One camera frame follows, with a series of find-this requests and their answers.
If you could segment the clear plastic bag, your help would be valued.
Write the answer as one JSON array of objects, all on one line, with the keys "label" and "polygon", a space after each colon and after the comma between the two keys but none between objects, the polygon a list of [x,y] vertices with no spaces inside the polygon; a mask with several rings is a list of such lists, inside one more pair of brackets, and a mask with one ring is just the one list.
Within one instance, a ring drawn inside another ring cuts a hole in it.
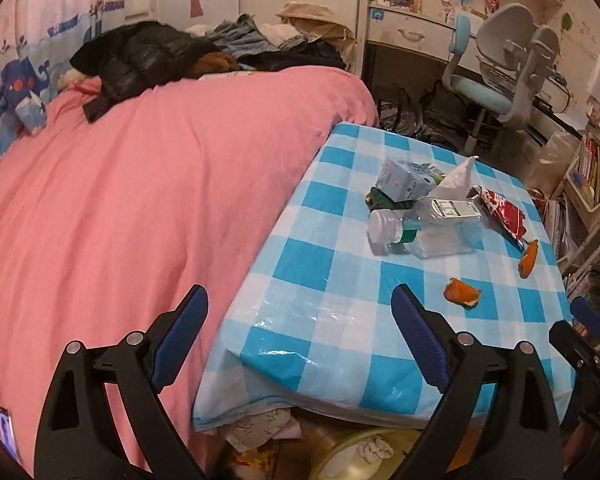
[{"label": "clear plastic bag", "polygon": [[531,165],[529,174],[524,179],[524,186],[551,196],[562,182],[580,143],[569,132],[554,132]]}]

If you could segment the orange peel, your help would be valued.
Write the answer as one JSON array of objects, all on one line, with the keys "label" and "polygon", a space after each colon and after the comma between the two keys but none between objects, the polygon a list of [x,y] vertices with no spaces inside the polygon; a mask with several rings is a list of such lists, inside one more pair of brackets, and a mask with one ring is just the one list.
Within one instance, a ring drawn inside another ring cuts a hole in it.
[{"label": "orange peel", "polygon": [[518,262],[518,273],[519,276],[524,280],[530,276],[534,269],[538,251],[538,240],[532,240],[532,242],[527,242],[526,240],[524,241],[524,253]]},{"label": "orange peel", "polygon": [[443,291],[443,297],[465,309],[474,308],[480,300],[481,290],[472,287],[457,278],[450,278]]}]

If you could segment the green wrapper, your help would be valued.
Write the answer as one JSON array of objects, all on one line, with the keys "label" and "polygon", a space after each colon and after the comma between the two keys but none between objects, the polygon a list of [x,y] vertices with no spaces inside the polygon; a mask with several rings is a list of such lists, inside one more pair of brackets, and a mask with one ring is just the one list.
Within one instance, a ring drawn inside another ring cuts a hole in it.
[{"label": "green wrapper", "polygon": [[370,211],[379,209],[407,210],[413,208],[415,205],[414,200],[404,200],[403,202],[395,202],[385,193],[381,192],[379,188],[376,188],[376,186],[372,186],[370,188],[370,192],[366,194],[365,203]]}]

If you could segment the whale pattern curtain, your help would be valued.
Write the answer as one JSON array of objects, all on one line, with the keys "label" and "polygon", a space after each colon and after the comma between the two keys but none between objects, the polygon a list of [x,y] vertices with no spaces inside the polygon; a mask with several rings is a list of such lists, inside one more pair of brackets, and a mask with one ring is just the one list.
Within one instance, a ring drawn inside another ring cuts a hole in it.
[{"label": "whale pattern curtain", "polygon": [[3,0],[0,4],[0,158],[46,124],[84,42],[151,14],[150,0]]}]

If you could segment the white desk with drawer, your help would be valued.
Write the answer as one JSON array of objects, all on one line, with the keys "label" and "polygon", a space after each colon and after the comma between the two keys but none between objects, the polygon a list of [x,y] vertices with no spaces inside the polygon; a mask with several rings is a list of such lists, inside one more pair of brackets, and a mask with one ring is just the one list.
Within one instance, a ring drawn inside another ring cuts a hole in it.
[{"label": "white desk with drawer", "polygon": [[[370,18],[366,39],[371,44],[410,51],[444,64],[451,58],[449,44],[455,30],[454,25],[373,3],[368,8]],[[472,32],[467,50],[460,60],[460,67],[469,70],[471,75],[479,76],[480,61],[486,61],[486,58],[479,53],[476,37]],[[544,82],[539,97],[550,104],[554,113],[565,113],[571,103],[568,89],[553,78]]]}]

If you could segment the pink bed duvet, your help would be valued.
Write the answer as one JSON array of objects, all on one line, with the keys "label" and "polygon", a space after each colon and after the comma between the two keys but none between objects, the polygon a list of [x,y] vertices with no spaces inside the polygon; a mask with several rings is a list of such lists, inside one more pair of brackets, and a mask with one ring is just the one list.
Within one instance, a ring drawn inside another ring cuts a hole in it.
[{"label": "pink bed duvet", "polygon": [[294,189],[332,128],[377,122],[360,78],[320,66],[181,80],[90,123],[98,89],[62,92],[0,161],[0,408],[26,468],[66,344],[146,330],[198,284],[204,328],[161,393],[189,439],[214,336]]}]

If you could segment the yellow trash bin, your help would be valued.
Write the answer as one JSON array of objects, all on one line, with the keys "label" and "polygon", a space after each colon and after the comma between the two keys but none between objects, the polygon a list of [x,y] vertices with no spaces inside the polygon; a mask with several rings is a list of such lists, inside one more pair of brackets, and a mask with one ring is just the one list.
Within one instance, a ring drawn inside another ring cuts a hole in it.
[{"label": "yellow trash bin", "polygon": [[325,434],[311,457],[311,480],[390,479],[420,436],[415,429],[370,428]]}]

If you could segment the clear plastic water bottle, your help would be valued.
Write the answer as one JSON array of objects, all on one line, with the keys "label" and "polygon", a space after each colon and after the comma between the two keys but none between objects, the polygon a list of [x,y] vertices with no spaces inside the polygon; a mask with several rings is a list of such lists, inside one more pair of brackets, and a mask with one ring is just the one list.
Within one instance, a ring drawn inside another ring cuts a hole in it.
[{"label": "clear plastic water bottle", "polygon": [[481,233],[482,215],[471,200],[425,197],[410,209],[376,209],[367,223],[374,246],[400,246],[421,259],[473,252]]}]

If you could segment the blue white checkered tablecloth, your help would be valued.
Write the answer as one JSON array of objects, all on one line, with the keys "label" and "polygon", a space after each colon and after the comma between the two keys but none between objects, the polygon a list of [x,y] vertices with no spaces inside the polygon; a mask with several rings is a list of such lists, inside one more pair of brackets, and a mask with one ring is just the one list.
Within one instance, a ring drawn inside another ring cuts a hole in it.
[{"label": "blue white checkered tablecloth", "polygon": [[[202,375],[193,425],[207,431],[273,408],[298,406],[377,426],[424,424],[439,402],[394,322],[393,289],[407,285],[458,332],[489,346],[534,345],[558,411],[574,381],[548,332],[569,314],[550,239],[522,184],[485,164],[471,180],[505,196],[539,241],[531,275],[519,252],[484,229],[467,255],[377,255],[365,196],[387,158],[451,171],[460,155],[380,129],[343,122],[294,191],[225,315]],[[481,290],[472,309],[443,297],[450,278]]]}]

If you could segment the black puffer jacket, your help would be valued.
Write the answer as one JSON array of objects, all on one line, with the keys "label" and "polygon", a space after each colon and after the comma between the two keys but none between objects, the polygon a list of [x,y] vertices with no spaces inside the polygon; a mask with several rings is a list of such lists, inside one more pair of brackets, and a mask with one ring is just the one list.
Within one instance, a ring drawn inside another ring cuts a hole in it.
[{"label": "black puffer jacket", "polygon": [[83,105],[91,124],[114,106],[145,90],[182,78],[197,78],[232,61],[212,41],[155,21],[108,30],[70,58],[87,77],[100,79],[100,93]]}]

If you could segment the beige hat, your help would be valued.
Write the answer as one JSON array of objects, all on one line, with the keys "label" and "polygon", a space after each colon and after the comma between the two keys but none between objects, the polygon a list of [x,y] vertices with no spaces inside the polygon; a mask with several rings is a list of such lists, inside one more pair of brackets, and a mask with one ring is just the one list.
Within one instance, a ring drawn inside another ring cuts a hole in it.
[{"label": "beige hat", "polygon": [[321,39],[340,44],[355,38],[351,29],[336,17],[329,6],[291,1],[284,4],[276,15],[283,23],[305,32],[310,41]]}]

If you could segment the white tissue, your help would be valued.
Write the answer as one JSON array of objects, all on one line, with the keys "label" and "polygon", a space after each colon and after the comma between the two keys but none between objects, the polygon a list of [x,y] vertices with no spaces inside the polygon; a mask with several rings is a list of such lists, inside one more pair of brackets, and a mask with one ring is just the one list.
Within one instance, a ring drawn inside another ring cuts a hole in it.
[{"label": "white tissue", "polygon": [[478,156],[468,157],[447,174],[428,197],[437,200],[464,200],[472,187],[471,175],[477,160]]}]

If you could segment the grey blue desk chair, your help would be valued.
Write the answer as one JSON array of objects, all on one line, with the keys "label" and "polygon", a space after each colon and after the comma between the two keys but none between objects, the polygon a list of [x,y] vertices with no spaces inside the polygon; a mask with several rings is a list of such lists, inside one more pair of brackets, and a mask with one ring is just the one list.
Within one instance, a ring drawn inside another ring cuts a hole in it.
[{"label": "grey blue desk chair", "polygon": [[458,96],[480,106],[475,127],[465,142],[464,153],[475,151],[478,133],[486,113],[506,128],[526,128],[533,101],[553,73],[559,53],[554,29],[537,25],[530,10],[521,3],[502,6],[483,21],[476,36],[482,81],[455,73],[467,51],[471,24],[466,14],[455,17],[449,45],[451,59],[445,66],[442,84]]}]

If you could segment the red snack wrapper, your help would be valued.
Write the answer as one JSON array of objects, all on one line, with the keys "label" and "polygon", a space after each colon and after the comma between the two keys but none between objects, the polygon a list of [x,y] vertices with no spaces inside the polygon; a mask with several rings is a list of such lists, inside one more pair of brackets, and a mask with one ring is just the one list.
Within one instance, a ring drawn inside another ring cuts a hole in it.
[{"label": "red snack wrapper", "polygon": [[524,240],[527,229],[524,226],[526,216],[516,205],[488,188],[475,185],[472,190],[478,201],[486,210],[488,216],[495,221],[505,236],[521,251],[524,252],[528,243]]}]

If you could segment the blue white milk carton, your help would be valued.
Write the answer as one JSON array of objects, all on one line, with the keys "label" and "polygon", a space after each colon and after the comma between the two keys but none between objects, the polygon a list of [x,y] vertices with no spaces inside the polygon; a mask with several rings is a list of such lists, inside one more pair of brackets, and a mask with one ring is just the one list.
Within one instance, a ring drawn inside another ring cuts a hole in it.
[{"label": "blue white milk carton", "polygon": [[396,203],[419,200],[442,182],[445,174],[430,164],[387,157],[375,186]]}]

